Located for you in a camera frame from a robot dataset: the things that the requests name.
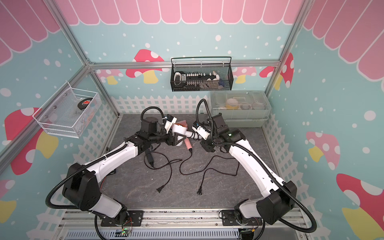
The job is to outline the pink hair dryer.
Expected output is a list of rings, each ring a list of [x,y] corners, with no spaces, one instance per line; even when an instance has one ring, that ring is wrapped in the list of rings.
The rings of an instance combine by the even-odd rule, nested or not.
[[[183,121],[179,121],[179,122],[177,122],[177,124],[182,125],[182,126],[184,126],[185,128],[188,128],[187,121],[185,121],[185,120],[183,120]],[[188,138],[186,138],[186,139],[184,140],[184,142],[185,142],[185,144],[186,144],[186,146],[187,146],[187,149],[192,153],[192,152],[193,152],[193,148],[192,148],[192,145],[191,145],[191,143],[190,143],[190,140],[189,140]]]

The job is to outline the white hair dryer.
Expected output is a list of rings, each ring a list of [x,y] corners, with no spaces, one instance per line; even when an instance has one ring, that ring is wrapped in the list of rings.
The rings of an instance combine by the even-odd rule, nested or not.
[[[173,124],[172,131],[174,134],[177,133],[177,134],[181,134],[181,135],[186,135],[189,140],[190,139],[193,139],[193,140],[201,140],[202,139],[202,137],[199,136],[196,132],[191,132],[188,130],[188,128],[185,128],[184,126],[179,125],[177,123]]]

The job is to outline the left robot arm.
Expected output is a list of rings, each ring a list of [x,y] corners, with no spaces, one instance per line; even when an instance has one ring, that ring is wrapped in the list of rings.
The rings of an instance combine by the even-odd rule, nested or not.
[[[117,226],[130,218],[127,207],[103,195],[99,184],[120,165],[150,149],[152,144],[180,145],[187,136],[177,126],[177,118],[161,115],[157,118],[140,116],[141,129],[125,138],[115,149],[86,164],[75,163],[68,169],[65,179],[47,195],[45,203],[51,209],[79,209],[107,219]]]

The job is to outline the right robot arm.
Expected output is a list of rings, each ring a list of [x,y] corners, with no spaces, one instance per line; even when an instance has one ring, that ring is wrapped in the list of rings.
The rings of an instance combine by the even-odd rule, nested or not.
[[[219,148],[235,158],[262,194],[259,199],[244,200],[235,206],[234,217],[240,225],[246,224],[249,219],[261,219],[263,225],[273,225],[279,221],[302,233],[316,231],[317,222],[314,216],[296,197],[297,186],[274,173],[253,150],[246,136],[239,129],[228,127],[222,114],[212,116],[208,113],[205,123],[197,119],[193,130],[202,137],[201,145],[206,152],[214,152],[215,148]],[[284,215],[295,206],[307,215],[310,227],[299,227],[284,220]]]

